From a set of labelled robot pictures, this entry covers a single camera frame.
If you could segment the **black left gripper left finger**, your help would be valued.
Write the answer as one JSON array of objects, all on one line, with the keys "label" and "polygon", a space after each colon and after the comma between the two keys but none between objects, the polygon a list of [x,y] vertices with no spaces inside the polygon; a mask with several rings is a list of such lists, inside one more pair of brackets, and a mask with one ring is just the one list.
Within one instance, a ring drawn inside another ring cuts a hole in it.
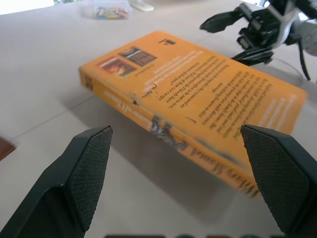
[{"label": "black left gripper left finger", "polygon": [[0,238],[84,238],[104,185],[113,130],[88,129],[49,165]]}]

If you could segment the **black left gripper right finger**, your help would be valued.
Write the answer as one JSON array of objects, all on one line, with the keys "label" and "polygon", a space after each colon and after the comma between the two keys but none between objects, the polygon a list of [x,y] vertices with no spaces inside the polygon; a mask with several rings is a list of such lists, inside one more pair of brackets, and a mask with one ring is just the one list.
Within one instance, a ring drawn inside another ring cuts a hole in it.
[{"label": "black left gripper right finger", "polygon": [[258,189],[285,238],[317,238],[317,161],[290,135],[244,125]]}]

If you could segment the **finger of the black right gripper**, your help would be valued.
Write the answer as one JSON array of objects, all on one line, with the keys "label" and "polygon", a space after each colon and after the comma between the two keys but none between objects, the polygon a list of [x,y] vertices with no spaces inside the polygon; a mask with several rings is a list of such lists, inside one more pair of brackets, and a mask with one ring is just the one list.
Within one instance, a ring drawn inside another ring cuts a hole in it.
[{"label": "finger of the black right gripper", "polygon": [[231,59],[247,66],[254,66],[260,63],[269,64],[273,55],[271,48],[252,48],[235,55]]},{"label": "finger of the black right gripper", "polygon": [[200,30],[205,30],[207,32],[221,32],[224,31],[227,26],[233,25],[242,17],[243,14],[239,11],[216,14],[203,22],[200,25]]}]

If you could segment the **orange paperback book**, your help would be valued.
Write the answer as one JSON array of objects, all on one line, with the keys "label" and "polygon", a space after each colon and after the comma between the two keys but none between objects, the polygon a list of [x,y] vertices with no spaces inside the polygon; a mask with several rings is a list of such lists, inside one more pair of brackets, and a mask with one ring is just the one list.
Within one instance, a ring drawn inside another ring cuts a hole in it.
[{"label": "orange paperback book", "polygon": [[79,68],[81,83],[231,187],[259,193],[240,128],[291,134],[307,92],[155,31]]}]

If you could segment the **brown wooden bookshelf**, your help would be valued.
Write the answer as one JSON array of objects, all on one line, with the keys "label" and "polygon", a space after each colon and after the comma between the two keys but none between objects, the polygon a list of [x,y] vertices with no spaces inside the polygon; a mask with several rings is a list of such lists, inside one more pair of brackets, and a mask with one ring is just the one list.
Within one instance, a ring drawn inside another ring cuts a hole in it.
[{"label": "brown wooden bookshelf", "polygon": [[0,136],[0,161],[12,153],[16,146],[9,140]]}]

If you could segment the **white flat object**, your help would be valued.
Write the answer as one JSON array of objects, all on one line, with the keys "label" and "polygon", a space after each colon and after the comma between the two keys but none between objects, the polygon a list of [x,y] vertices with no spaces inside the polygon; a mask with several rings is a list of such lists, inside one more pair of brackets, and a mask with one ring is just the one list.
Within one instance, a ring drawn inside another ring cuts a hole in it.
[{"label": "white flat object", "polygon": [[135,9],[138,9],[143,12],[150,12],[154,10],[154,7],[146,3],[144,0],[129,0],[129,3]]}]

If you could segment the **clear box of colourful pieces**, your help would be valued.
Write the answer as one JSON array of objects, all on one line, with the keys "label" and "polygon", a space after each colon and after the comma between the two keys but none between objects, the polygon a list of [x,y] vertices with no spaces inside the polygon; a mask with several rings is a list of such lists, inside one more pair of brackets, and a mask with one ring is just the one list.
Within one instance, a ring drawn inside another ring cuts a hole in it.
[{"label": "clear box of colourful pieces", "polygon": [[82,16],[102,20],[125,20],[131,11],[128,0],[84,0],[81,8]]}]

